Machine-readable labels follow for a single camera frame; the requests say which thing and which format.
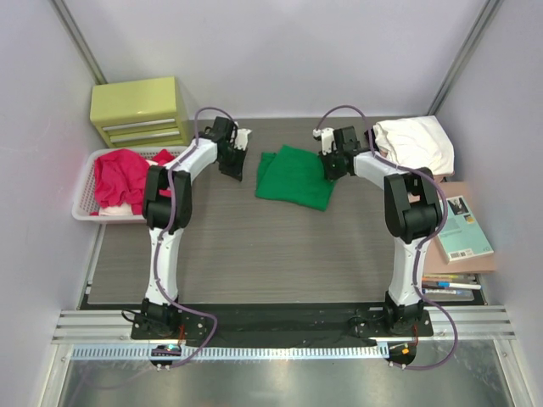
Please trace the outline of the green t shirt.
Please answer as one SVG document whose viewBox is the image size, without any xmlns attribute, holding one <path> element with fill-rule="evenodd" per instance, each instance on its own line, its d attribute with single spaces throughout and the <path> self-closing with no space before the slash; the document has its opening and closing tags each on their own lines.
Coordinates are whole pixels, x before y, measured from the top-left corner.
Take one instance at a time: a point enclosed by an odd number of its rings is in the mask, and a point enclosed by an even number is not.
<svg viewBox="0 0 543 407">
<path fill-rule="evenodd" d="M 334 182 L 325 178 L 318 156 L 283 145 L 278 152 L 263 152 L 256 175 L 255 196 L 325 211 Z"/>
</svg>

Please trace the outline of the white plastic laundry basket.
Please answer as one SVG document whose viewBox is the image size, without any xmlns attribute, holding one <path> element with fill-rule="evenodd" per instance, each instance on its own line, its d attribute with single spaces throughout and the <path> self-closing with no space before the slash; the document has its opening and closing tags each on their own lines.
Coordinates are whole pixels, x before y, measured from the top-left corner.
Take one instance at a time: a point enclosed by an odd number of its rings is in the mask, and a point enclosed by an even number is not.
<svg viewBox="0 0 543 407">
<path fill-rule="evenodd" d="M 131 151 L 137 153 L 144 159 L 152 159 L 161 150 L 165 149 L 174 157 L 180 155 L 186 146 L 159 146 L 159 147 L 135 147 L 130 148 Z M 72 216 L 76 220 L 92 221 L 101 224 L 127 224 L 127 223 L 143 223 L 144 218 L 141 215 L 95 215 L 100 207 L 95 199 L 95 179 L 94 179 L 94 164 L 95 160 L 107 153 L 117 151 L 117 148 L 100 149 L 90 154 L 85 164 L 84 170 L 81 172 L 76 192 L 72 205 Z"/>
</svg>

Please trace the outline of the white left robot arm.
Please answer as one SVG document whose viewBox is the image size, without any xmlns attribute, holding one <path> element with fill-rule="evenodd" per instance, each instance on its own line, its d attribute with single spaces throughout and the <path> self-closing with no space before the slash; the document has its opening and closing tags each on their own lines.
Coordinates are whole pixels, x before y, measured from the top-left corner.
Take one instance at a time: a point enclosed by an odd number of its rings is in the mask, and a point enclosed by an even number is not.
<svg viewBox="0 0 543 407">
<path fill-rule="evenodd" d="M 176 158 L 148 169 L 143 218 L 151 242 L 148 288 L 132 322 L 132 337 L 172 338 L 182 327 L 177 263 L 184 229 L 193 212 L 193 181 L 209 165 L 241 181 L 252 131 L 227 117 L 216 117 Z"/>
</svg>

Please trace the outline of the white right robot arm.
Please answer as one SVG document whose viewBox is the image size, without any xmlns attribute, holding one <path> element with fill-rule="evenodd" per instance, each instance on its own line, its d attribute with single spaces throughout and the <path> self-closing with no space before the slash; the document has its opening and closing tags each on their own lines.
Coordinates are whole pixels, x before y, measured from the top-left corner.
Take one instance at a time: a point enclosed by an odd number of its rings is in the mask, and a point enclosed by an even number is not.
<svg viewBox="0 0 543 407">
<path fill-rule="evenodd" d="M 428 168 L 408 170 L 390 163 L 375 149 L 364 148 L 352 126 L 315 129 L 318 156 L 327 180 L 351 175 L 383 190 L 385 224 L 395 239 L 394 269 L 383 303 L 384 329 L 411 332 L 423 319 L 423 263 L 430 240 L 443 225 L 439 188 Z"/>
</svg>

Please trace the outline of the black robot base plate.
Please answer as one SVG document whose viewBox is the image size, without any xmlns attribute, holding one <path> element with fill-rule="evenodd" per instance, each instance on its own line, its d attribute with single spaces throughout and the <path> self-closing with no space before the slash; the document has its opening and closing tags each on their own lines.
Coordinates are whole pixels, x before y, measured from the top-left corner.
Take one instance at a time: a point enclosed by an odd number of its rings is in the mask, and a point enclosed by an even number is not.
<svg viewBox="0 0 543 407">
<path fill-rule="evenodd" d="M 232 341 L 249 346 L 255 342 L 286 340 L 295 346 L 311 334 L 326 339 L 374 337 L 431 337 L 429 312 L 420 305 L 413 315 L 396 316 L 383 303 L 289 303 L 289 304 L 192 304 L 173 305 L 143 301 L 141 309 L 126 318 L 132 324 L 131 338 L 186 339 L 201 343 L 211 335 L 212 344 Z"/>
</svg>

